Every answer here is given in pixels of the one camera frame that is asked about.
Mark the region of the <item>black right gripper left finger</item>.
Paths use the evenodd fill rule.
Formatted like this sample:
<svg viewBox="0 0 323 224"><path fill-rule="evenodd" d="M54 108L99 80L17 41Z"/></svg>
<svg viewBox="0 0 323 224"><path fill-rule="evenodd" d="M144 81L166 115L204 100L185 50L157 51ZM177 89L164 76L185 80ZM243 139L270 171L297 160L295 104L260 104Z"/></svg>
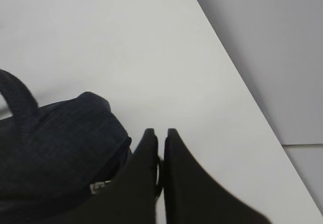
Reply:
<svg viewBox="0 0 323 224"><path fill-rule="evenodd" d="M63 223L155 223L158 140L146 129L133 156L102 190Z"/></svg>

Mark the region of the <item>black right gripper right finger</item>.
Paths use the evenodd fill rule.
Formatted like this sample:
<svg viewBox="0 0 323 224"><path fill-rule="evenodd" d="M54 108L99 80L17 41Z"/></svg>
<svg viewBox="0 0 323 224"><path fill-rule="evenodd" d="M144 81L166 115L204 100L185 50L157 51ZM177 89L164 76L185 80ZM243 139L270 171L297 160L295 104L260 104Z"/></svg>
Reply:
<svg viewBox="0 0 323 224"><path fill-rule="evenodd" d="M270 222L216 182L176 129L169 129L165 140L164 199L167 223Z"/></svg>

